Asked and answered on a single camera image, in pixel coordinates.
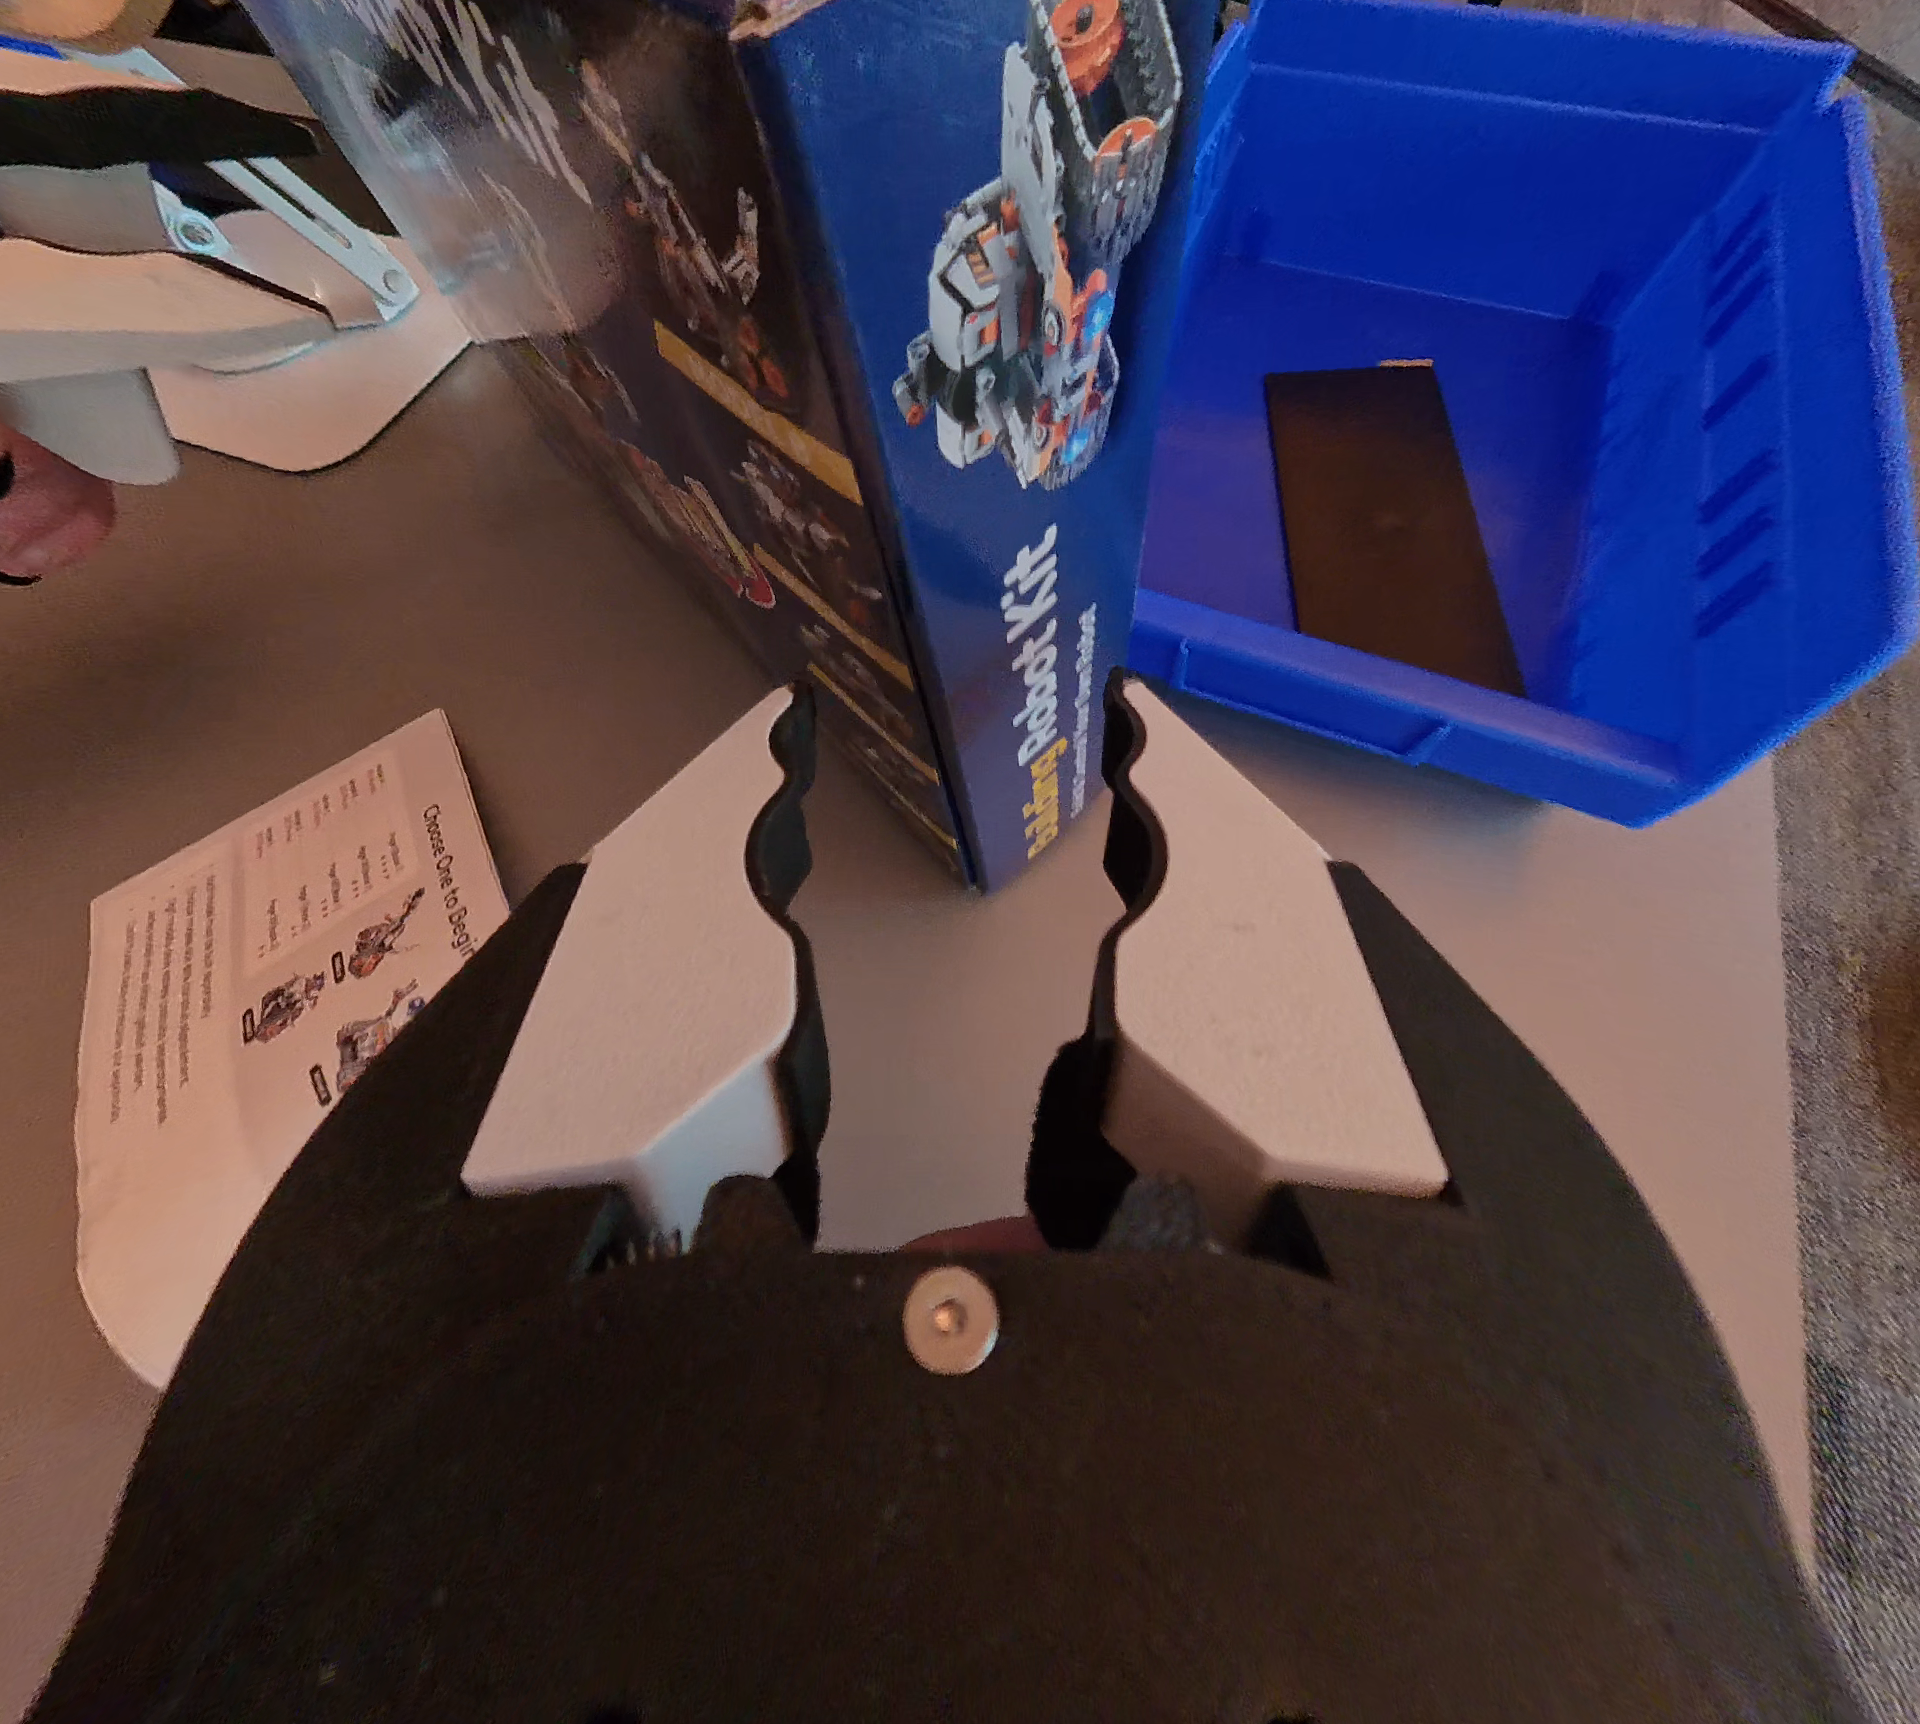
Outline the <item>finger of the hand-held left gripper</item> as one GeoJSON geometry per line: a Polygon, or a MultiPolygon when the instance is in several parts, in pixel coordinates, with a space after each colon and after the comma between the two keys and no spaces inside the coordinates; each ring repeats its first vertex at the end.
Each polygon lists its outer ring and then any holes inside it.
{"type": "Polygon", "coordinates": [[[272,57],[161,42],[95,60],[3,51],[3,167],[105,173],[301,158],[325,128],[272,57]]]}
{"type": "Polygon", "coordinates": [[[180,472],[154,371],[251,368],[332,337],[321,306],[183,253],[3,245],[4,422],[117,486],[180,472]]]}

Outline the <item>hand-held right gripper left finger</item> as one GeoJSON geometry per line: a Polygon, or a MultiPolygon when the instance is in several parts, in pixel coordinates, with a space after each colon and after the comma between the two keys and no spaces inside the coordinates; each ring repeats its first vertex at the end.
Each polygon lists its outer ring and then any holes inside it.
{"type": "Polygon", "coordinates": [[[475,1194],[616,1187],[693,1242],[708,1192],[774,1184],[821,1229],[831,1057],[810,944],[810,685],[772,691],[586,859],[462,1166],[475,1194]]]}

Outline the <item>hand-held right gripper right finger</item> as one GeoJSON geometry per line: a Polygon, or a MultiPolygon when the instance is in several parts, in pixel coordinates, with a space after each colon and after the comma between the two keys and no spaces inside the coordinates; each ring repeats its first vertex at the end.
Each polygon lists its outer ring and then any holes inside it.
{"type": "Polygon", "coordinates": [[[1300,1187],[1442,1197],[1327,849],[1130,673],[1107,685],[1102,747],[1121,915],[1035,1113],[1045,1242],[1096,1248],[1151,1181],[1182,1184],[1215,1245],[1264,1256],[1319,1255],[1300,1187]]]}

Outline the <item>white desk stand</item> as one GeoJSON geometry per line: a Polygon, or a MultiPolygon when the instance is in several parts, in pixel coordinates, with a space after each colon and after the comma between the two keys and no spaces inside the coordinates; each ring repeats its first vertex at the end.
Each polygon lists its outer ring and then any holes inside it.
{"type": "Polygon", "coordinates": [[[180,447],[269,471],[344,465],[468,351],[468,328],[325,128],[297,111],[279,67],[189,47],[154,47],[148,63],[309,135],[309,152],[170,165],[161,181],[211,221],[228,268],[309,301],[329,322],[306,343],[218,367],[153,367],[163,422],[180,447]]]}

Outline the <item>white instruction booklet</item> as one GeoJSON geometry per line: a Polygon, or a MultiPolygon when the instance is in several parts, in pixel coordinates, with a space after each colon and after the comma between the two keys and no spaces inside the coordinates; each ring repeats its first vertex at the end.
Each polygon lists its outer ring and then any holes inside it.
{"type": "Polygon", "coordinates": [[[441,709],[99,896],[76,1279],[163,1390],[277,1184],[508,918],[441,709]]]}

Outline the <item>blue cardboard kit box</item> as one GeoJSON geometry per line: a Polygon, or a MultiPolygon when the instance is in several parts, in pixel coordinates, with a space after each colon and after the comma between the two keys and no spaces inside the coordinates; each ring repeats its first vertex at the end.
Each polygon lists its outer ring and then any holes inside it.
{"type": "Polygon", "coordinates": [[[638,531],[970,889],[1084,811],[1219,0],[237,0],[638,531]]]}

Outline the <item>blue plastic bin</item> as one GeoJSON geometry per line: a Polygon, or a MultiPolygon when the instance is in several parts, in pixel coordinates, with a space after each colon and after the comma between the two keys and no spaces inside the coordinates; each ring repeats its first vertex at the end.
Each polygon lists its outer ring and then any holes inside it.
{"type": "Polygon", "coordinates": [[[1902,656],[1838,39],[1254,0],[1215,51],[1128,660],[1642,828],[1902,656]]]}

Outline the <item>person's left hand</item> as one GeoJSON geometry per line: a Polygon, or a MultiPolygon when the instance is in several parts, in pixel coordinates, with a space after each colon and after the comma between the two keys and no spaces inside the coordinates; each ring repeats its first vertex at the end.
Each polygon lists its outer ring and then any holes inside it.
{"type": "Polygon", "coordinates": [[[3,587],[27,588],[86,561],[117,515],[109,480],[3,426],[3,587]]]}

